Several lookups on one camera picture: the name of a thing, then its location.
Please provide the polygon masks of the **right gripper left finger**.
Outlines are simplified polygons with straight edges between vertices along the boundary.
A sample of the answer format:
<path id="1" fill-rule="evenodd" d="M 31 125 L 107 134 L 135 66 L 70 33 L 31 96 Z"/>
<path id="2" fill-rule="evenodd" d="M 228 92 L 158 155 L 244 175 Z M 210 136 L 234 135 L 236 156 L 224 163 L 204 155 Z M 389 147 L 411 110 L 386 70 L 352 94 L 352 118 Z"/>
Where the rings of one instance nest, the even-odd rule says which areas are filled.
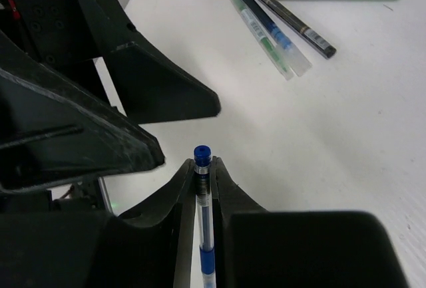
<path id="1" fill-rule="evenodd" d="M 188 287 L 194 162 L 115 215 L 49 190 L 1 196 L 2 287 Z"/>

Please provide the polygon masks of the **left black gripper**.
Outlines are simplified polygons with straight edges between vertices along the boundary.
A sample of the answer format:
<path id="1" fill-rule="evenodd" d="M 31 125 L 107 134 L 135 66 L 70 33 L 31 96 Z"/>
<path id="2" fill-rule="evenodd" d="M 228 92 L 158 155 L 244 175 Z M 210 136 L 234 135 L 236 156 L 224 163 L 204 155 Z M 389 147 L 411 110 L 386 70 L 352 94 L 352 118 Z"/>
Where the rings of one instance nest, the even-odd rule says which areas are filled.
<path id="1" fill-rule="evenodd" d="M 107 103 L 77 0 L 1 3 L 1 191 L 163 165 L 158 140 Z"/>

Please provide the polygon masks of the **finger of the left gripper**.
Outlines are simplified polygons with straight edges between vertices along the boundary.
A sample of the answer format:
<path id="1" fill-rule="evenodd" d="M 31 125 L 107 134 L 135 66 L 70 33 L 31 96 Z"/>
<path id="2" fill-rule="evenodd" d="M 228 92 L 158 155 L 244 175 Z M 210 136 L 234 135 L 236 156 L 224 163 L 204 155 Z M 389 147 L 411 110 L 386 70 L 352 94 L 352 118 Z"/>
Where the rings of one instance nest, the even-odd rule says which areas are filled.
<path id="1" fill-rule="evenodd" d="M 217 116 L 218 95 L 139 33 L 118 0 L 77 0 L 126 115 L 137 124 Z"/>

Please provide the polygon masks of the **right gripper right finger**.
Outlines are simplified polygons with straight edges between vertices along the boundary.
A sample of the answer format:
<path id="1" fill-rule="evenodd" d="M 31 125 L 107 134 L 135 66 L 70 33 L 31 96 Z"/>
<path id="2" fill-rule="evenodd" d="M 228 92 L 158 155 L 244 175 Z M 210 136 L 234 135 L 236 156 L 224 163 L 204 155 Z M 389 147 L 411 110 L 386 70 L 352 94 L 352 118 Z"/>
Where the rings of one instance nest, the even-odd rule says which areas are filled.
<path id="1" fill-rule="evenodd" d="M 407 287 L 382 223 L 361 211 L 270 212 L 214 157 L 219 287 Z"/>

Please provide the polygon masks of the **blue gel pen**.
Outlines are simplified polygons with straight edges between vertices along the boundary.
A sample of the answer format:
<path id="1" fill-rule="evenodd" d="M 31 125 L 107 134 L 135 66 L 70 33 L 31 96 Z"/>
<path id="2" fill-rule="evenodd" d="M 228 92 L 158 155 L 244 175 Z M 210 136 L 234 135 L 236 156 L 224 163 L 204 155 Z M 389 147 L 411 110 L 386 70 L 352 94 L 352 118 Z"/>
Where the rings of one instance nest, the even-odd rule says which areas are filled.
<path id="1" fill-rule="evenodd" d="M 210 187 L 211 149 L 199 145 L 194 149 L 194 185 L 200 234 L 200 264 L 204 287 L 216 287 L 214 226 Z"/>

